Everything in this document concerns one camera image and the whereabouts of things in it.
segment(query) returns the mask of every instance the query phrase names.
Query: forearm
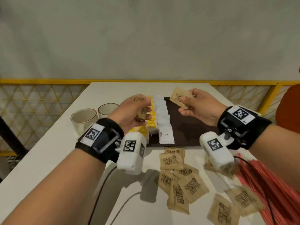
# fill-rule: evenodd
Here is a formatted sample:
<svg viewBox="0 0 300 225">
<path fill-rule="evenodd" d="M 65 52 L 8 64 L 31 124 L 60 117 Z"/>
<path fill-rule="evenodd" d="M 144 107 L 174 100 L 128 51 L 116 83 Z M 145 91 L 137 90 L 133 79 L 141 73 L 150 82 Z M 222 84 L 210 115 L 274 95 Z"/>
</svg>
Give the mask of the forearm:
<svg viewBox="0 0 300 225">
<path fill-rule="evenodd" d="M 270 125 L 249 151 L 288 185 L 300 191 L 300 134 Z"/>
<path fill-rule="evenodd" d="M 3 225 L 73 224 L 104 169 L 105 164 L 75 149 L 21 201 Z"/>
</svg>

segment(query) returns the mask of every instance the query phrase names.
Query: hand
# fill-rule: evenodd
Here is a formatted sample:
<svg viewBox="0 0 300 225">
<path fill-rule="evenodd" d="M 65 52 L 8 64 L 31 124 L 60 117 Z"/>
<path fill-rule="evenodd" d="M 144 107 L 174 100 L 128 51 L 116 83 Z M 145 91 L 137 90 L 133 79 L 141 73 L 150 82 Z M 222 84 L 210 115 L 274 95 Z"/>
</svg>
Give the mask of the hand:
<svg viewBox="0 0 300 225">
<path fill-rule="evenodd" d="M 133 101 L 135 97 L 144 98 L 143 100 Z M 145 126 L 146 121 L 137 121 L 135 117 L 137 113 L 145 106 L 151 106 L 151 99 L 138 94 L 125 99 L 118 108 L 116 108 L 108 118 L 115 121 L 124 131 L 124 134 L 128 133 L 134 127 Z M 150 120 L 152 115 L 147 115 L 146 120 Z"/>
<path fill-rule="evenodd" d="M 217 126 L 220 116 L 227 108 L 206 91 L 194 88 L 189 90 L 195 97 L 182 96 L 180 101 L 189 105 L 189 110 L 180 108 L 178 111 L 183 116 L 192 116 L 210 126 Z"/>
</svg>

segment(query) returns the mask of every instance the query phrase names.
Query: black table leg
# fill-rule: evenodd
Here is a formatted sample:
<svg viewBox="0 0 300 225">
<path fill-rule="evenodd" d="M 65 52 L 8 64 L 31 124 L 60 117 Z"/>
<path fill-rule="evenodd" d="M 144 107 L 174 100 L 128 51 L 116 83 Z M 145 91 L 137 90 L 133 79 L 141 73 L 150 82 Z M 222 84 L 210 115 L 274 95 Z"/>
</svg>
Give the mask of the black table leg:
<svg viewBox="0 0 300 225">
<path fill-rule="evenodd" d="M 10 148 L 21 158 L 23 158 L 28 150 L 24 145 L 19 141 L 15 134 L 11 131 L 9 126 L 0 116 L 0 136 L 3 140 L 10 146 Z"/>
</svg>

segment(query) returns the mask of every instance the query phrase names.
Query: black wrist strap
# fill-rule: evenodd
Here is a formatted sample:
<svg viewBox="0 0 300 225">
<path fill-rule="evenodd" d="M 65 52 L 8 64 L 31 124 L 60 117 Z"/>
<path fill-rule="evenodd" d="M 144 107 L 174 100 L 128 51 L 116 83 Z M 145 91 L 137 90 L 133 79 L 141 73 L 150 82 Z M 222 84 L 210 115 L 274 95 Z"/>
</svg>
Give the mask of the black wrist strap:
<svg viewBox="0 0 300 225">
<path fill-rule="evenodd" d="M 218 121 L 217 127 L 220 134 L 226 132 L 235 139 L 235 141 L 228 145 L 227 148 L 235 150 L 239 148 L 249 149 L 272 122 L 263 117 L 259 117 L 250 110 L 240 107 L 240 109 L 255 117 L 252 121 L 245 125 L 228 112 L 231 108 L 232 106 L 228 107 L 222 113 Z"/>
<path fill-rule="evenodd" d="M 108 118 L 99 119 L 96 124 L 100 127 L 102 126 L 103 130 L 100 131 L 100 133 L 97 133 L 95 132 L 97 130 L 93 129 L 93 125 L 78 139 L 75 147 L 99 159 L 103 163 L 107 163 L 108 160 L 116 163 L 119 153 L 115 150 L 117 148 L 117 144 L 115 142 L 120 141 L 124 137 L 122 128 L 113 120 Z M 94 141 L 92 145 L 82 143 L 82 139 L 84 137 L 92 139 Z"/>
</svg>

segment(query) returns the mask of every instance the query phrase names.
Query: orange chair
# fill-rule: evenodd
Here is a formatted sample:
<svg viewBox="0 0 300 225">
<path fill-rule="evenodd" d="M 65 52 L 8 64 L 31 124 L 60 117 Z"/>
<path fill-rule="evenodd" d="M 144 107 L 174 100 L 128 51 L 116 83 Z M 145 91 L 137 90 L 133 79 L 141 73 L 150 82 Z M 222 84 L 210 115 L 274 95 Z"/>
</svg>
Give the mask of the orange chair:
<svg viewBox="0 0 300 225">
<path fill-rule="evenodd" d="M 300 84 L 291 86 L 277 108 L 277 125 L 300 133 Z"/>
</svg>

